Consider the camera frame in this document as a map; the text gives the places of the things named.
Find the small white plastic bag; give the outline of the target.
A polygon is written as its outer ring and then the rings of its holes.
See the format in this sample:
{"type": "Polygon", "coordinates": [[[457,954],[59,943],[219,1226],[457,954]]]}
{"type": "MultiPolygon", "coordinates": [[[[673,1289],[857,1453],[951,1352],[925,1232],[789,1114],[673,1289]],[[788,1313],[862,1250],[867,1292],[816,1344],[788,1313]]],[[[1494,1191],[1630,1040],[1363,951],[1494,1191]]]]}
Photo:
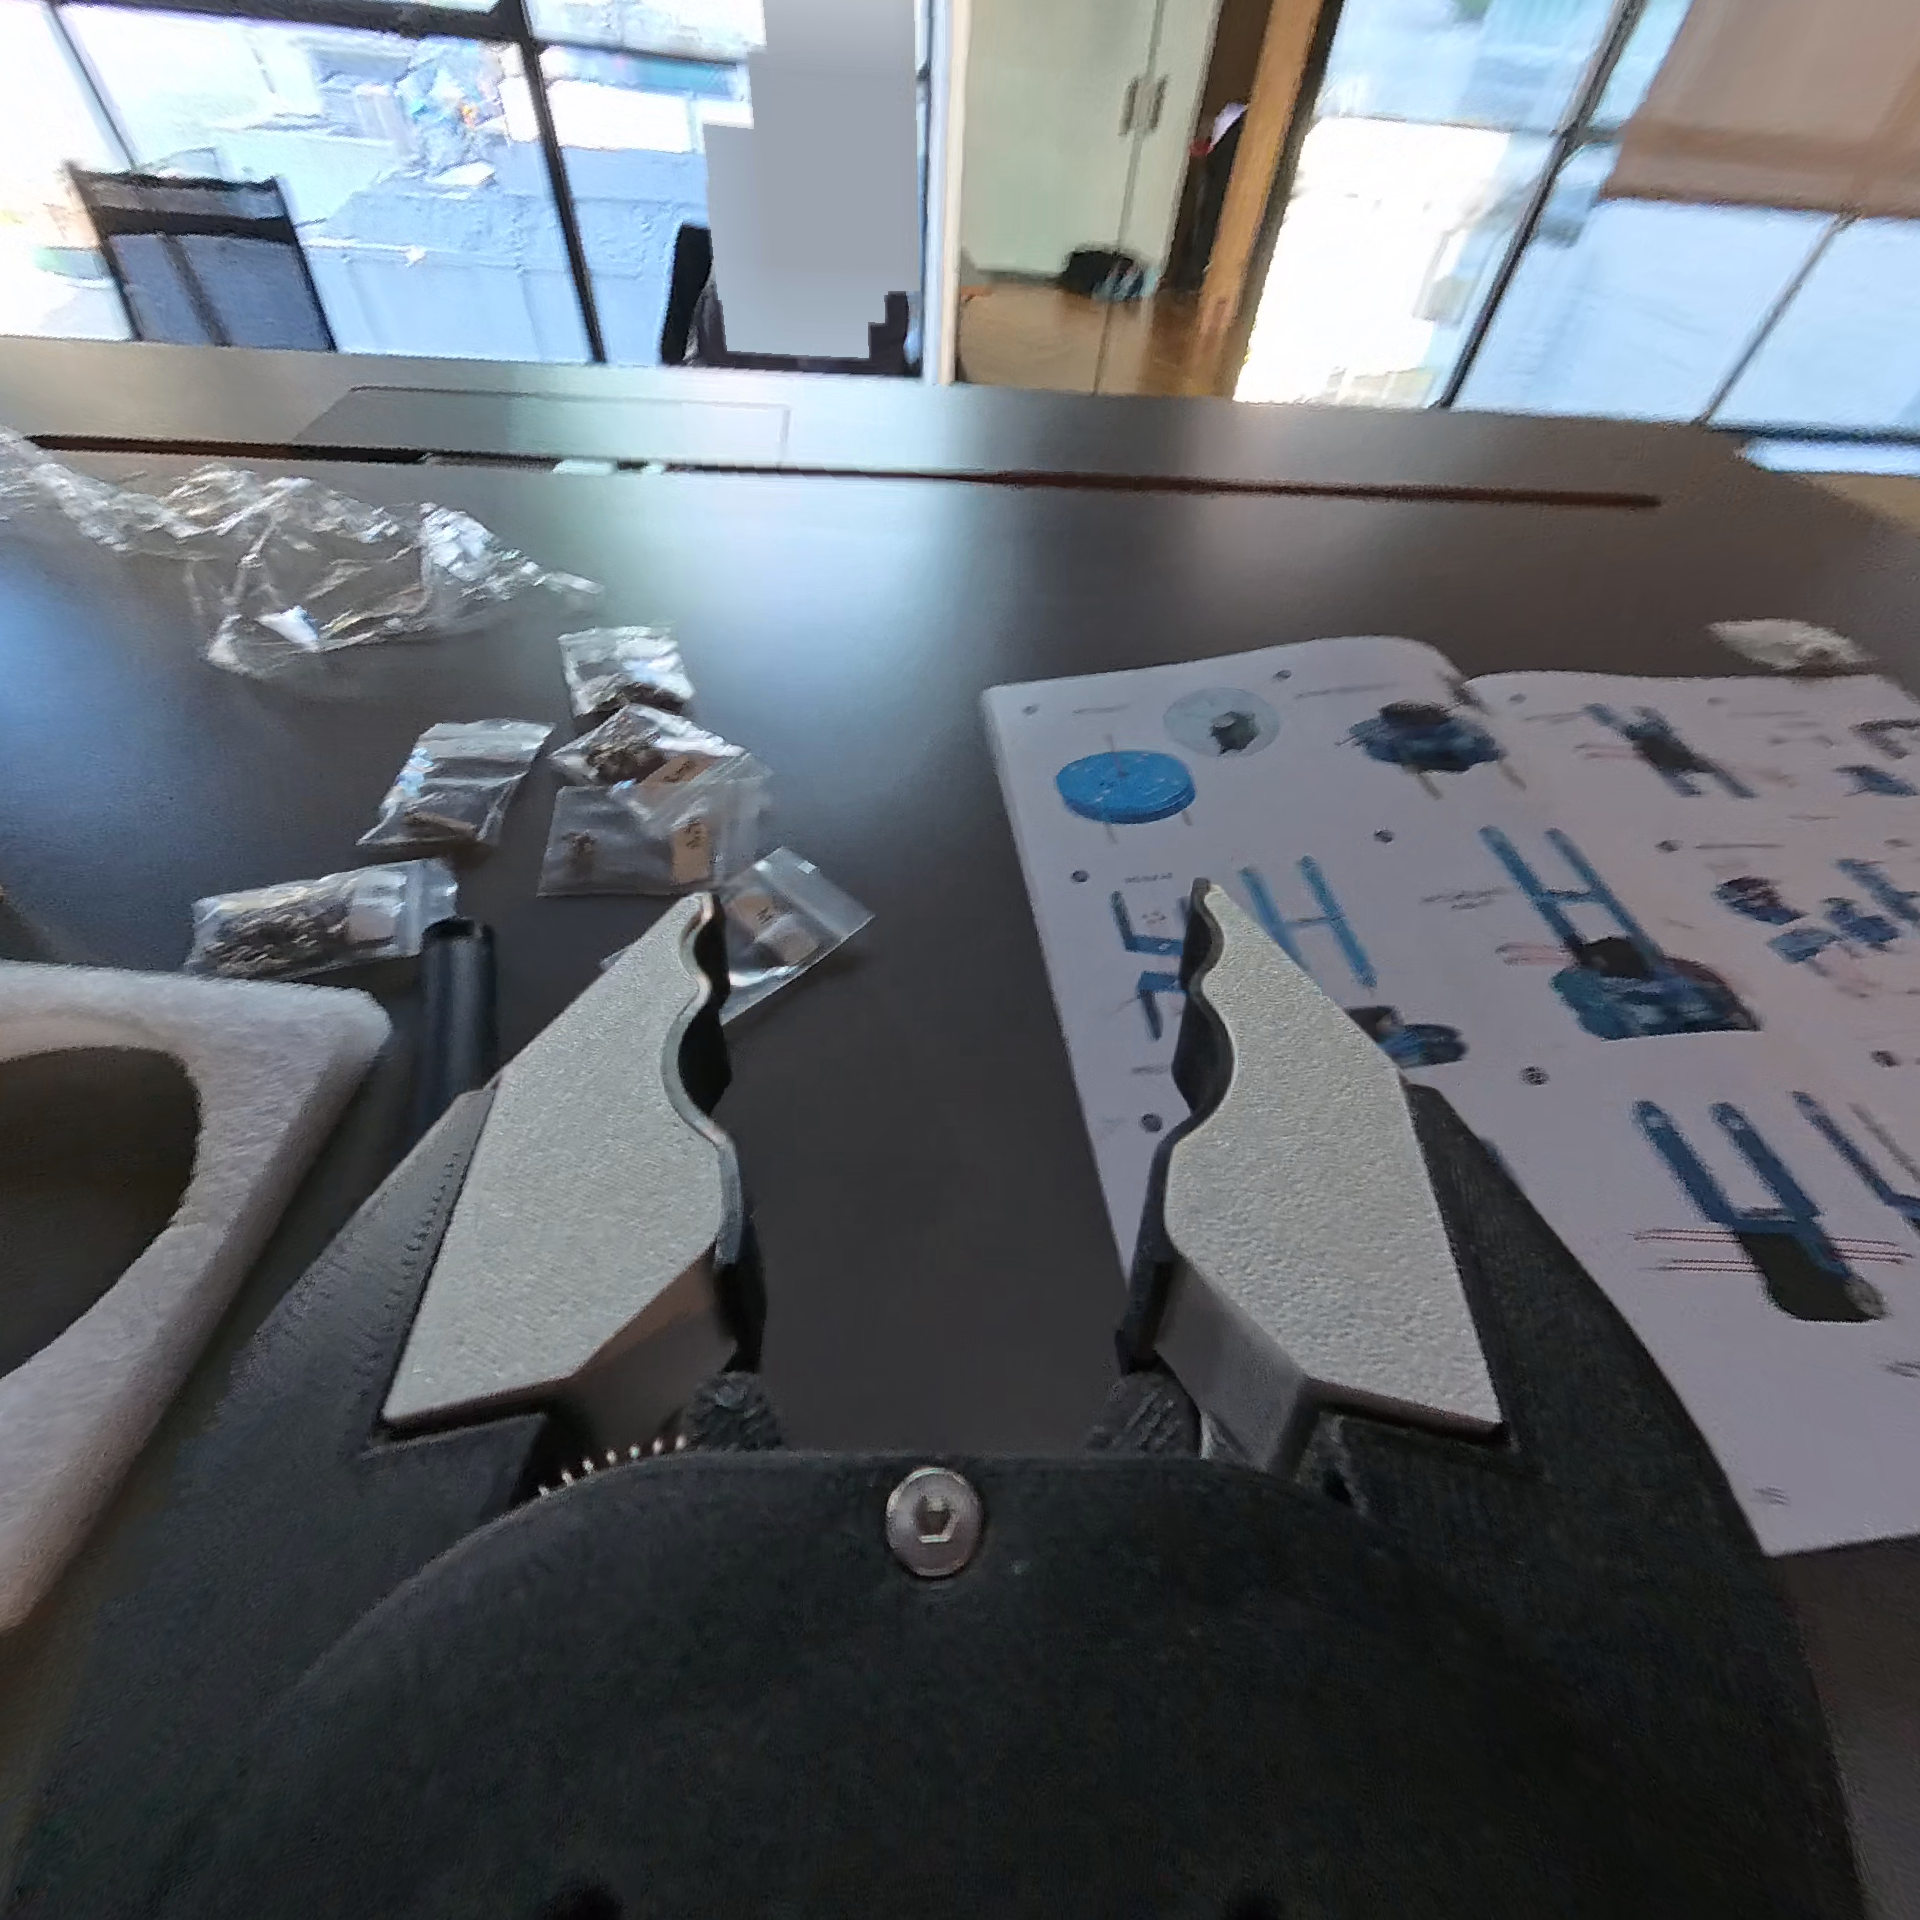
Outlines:
{"type": "Polygon", "coordinates": [[[1849,636],[1797,616],[1716,621],[1709,636],[1728,657],[1779,679],[1839,679],[1876,668],[1876,657],[1849,636]]]}

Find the large glass window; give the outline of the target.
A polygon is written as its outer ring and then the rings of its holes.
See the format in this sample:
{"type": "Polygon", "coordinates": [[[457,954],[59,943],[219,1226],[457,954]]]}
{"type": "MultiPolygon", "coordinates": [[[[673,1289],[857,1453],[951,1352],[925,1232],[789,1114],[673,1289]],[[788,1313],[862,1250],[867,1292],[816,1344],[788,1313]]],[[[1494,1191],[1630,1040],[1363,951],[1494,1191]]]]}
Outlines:
{"type": "Polygon", "coordinates": [[[1238,400],[1916,441],[1916,220],[1602,199],[1689,4],[1340,4],[1238,400]]]}
{"type": "MultiPolygon", "coordinates": [[[[281,179],[338,351],[658,367],[673,239],[773,98],[773,4],[6,4],[2,337],[132,337],[71,164],[281,179]]],[[[917,374],[920,269],[853,360],[917,374]]]]}

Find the wooden door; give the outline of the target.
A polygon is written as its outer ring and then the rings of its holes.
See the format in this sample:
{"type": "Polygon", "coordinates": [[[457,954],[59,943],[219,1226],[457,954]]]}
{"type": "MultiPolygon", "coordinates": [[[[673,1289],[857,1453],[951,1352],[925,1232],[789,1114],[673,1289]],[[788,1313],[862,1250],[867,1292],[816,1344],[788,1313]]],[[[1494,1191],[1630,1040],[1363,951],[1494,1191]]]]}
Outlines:
{"type": "Polygon", "coordinates": [[[1197,364],[1214,398],[1235,395],[1340,9],[1273,4],[1266,15],[1193,319],[1197,364]]]}

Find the white instruction manual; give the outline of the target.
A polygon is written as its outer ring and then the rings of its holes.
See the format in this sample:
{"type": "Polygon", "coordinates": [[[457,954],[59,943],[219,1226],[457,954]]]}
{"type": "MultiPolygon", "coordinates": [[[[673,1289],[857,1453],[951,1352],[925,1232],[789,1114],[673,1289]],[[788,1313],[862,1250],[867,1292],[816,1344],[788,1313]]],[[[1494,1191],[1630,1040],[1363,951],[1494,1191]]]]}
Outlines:
{"type": "Polygon", "coordinates": [[[1401,636],[984,695],[1119,1254],[1197,880],[1445,1094],[1763,1550],[1916,1536],[1916,699],[1401,636]]]}

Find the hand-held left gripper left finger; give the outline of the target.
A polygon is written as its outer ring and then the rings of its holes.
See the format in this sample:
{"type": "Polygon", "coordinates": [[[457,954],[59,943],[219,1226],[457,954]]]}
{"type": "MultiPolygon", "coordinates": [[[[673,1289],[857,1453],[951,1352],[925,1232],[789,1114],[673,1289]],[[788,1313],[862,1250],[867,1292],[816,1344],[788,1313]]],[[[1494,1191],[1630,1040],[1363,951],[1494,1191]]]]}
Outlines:
{"type": "Polygon", "coordinates": [[[726,937],[668,905],[494,1084],[380,1415],[548,1411],[651,1443],[747,1352],[747,1209],[726,1090],[726,937]]]}

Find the white double door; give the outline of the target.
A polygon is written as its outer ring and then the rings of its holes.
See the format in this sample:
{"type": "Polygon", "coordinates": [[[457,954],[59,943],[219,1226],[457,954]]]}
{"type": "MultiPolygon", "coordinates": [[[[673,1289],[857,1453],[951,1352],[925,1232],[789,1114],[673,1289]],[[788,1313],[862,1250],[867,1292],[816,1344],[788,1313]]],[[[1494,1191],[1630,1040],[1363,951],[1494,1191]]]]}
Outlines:
{"type": "Polygon", "coordinates": [[[1075,251],[1158,267],[1144,126],[1161,25],[1161,4],[972,4],[965,269],[1052,281],[1075,251]]]}

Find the dark hanging coat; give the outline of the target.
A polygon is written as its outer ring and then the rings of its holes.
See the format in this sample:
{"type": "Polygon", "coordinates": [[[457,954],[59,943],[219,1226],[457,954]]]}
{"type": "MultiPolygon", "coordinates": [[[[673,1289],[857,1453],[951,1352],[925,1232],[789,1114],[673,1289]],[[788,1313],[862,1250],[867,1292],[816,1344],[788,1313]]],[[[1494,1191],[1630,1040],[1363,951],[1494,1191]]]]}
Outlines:
{"type": "Polygon", "coordinates": [[[1223,224],[1230,179],[1235,171],[1244,101],[1234,101],[1214,115],[1211,136],[1197,155],[1197,187],[1185,246],[1185,287],[1197,295],[1206,287],[1217,232],[1223,224]]]}

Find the crumpled clear plastic bag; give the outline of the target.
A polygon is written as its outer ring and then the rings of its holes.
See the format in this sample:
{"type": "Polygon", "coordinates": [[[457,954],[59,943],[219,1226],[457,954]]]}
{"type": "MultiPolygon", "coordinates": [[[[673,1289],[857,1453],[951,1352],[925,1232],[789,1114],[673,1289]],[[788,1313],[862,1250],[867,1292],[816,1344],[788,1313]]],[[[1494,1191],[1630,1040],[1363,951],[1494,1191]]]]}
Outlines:
{"type": "Polygon", "coordinates": [[[12,430],[2,525],[170,581],[204,658],[256,681],[383,642],[481,630],[520,606],[588,612],[606,594],[435,503],[389,511],[316,479],[230,465],[145,493],[65,465],[12,430]]]}

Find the black office chair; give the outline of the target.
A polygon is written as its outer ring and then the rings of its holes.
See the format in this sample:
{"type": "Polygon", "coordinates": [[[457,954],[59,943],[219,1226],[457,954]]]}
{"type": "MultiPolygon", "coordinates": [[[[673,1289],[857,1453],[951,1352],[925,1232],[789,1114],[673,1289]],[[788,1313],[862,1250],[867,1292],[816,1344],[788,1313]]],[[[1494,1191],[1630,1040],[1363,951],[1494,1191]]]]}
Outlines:
{"type": "Polygon", "coordinates": [[[338,347],[281,179],[65,175],[138,342],[338,347]]]}
{"type": "Polygon", "coordinates": [[[698,367],[715,364],[724,351],[708,227],[682,224],[673,239],[655,363],[662,370],[698,367]]]}

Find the beige roller blind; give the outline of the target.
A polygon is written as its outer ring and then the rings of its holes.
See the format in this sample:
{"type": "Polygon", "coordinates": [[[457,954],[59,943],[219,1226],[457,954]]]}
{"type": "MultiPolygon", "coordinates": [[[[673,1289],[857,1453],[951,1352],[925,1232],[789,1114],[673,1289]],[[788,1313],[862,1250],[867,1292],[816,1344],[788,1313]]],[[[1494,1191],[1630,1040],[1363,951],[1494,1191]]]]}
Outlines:
{"type": "Polygon", "coordinates": [[[1916,5],[1692,4],[1597,193],[1916,220],[1916,5]]]}

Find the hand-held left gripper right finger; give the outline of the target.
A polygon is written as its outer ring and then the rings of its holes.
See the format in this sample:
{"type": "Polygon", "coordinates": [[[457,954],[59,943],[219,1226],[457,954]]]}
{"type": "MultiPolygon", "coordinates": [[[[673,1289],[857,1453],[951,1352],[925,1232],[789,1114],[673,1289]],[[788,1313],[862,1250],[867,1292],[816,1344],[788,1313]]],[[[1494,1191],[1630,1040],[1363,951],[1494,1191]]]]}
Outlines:
{"type": "Polygon", "coordinates": [[[1405,1073],[1224,885],[1192,888],[1171,1080],[1119,1346],[1203,1456],[1293,1466],[1326,1414],[1503,1429],[1405,1073]]]}

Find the pile of small screw bags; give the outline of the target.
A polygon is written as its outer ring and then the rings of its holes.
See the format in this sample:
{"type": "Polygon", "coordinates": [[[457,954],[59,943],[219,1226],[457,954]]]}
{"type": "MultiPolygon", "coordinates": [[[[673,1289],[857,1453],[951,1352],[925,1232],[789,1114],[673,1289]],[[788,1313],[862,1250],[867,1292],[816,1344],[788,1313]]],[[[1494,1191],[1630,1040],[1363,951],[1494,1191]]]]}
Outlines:
{"type": "Polygon", "coordinates": [[[668,625],[602,625],[557,640],[574,735],[478,719],[412,744],[372,828],[376,864],[199,899],[185,971],[320,978],[425,954],[457,916],[455,855],[494,853],[536,766],[557,787],[541,899],[693,899],[724,920],[743,1010],[823,965],[872,911],[770,836],[770,773],[696,714],[693,671],[668,625]]]}

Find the black tube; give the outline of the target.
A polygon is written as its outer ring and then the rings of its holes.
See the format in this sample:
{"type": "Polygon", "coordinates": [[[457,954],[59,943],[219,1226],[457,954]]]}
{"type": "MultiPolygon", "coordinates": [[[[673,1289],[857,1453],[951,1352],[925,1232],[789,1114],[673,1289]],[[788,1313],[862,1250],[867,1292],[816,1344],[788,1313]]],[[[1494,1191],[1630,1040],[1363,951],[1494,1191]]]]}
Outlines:
{"type": "Polygon", "coordinates": [[[464,1094],[481,1090],[498,1065],[494,927],[441,920],[422,930],[417,957],[417,1047],[412,1072],[412,1138],[421,1142],[464,1094]]]}

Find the white foam block with hole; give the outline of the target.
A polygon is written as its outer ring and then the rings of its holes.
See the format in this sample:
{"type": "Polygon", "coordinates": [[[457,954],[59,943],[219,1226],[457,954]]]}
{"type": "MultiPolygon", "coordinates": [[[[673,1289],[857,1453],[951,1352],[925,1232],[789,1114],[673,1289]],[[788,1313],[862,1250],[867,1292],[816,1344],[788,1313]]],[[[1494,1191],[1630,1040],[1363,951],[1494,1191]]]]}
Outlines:
{"type": "Polygon", "coordinates": [[[2,965],[2,1631],[132,1473],[386,1038],[363,993],[2,965]]]}

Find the dark desk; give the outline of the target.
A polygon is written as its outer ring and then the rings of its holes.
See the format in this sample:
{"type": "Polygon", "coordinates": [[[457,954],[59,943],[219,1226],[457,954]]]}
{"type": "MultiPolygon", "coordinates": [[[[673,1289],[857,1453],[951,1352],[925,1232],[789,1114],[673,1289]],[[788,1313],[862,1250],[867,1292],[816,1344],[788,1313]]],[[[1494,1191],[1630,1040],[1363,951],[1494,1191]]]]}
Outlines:
{"type": "MultiPolygon", "coordinates": [[[[2,339],[2,426],[108,479],[190,459],[455,504],[670,622],[780,828],[878,922],[746,1020],[728,1098],[770,1384],[823,1449],[1068,1449],[1120,1268],[977,699],[1413,636],[1462,671],[1707,675],[1801,616],[1916,688],[1916,534],[1699,430],[2,339]]],[[[554,616],[206,668],[166,570],[2,528],[2,892],[45,951],[170,967],[195,894],[305,878],[421,726],[557,714],[554,616]]],[[[101,1609],[132,1596],[230,1356],[393,1167],[386,1059],[108,1520],[2,1637],[2,1911],[101,1609]]],[[[1785,1562],[1866,1900],[1916,1914],[1916,1545],[1785,1562]]]]}

